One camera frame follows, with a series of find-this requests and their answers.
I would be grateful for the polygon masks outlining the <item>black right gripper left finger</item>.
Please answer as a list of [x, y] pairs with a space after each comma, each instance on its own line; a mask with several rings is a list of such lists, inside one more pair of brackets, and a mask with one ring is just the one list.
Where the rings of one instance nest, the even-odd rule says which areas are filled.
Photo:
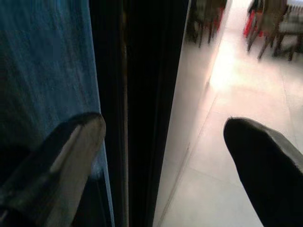
[[5, 158], [1, 226], [69, 227], [105, 134], [100, 113], [82, 113], [60, 123], [20, 161]]

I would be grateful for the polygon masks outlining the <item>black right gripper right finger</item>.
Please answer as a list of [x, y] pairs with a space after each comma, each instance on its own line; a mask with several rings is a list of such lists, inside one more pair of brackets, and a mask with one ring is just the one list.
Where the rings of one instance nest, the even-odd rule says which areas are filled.
[[303, 155], [280, 132], [249, 118], [228, 118], [227, 149], [265, 227], [303, 225]]

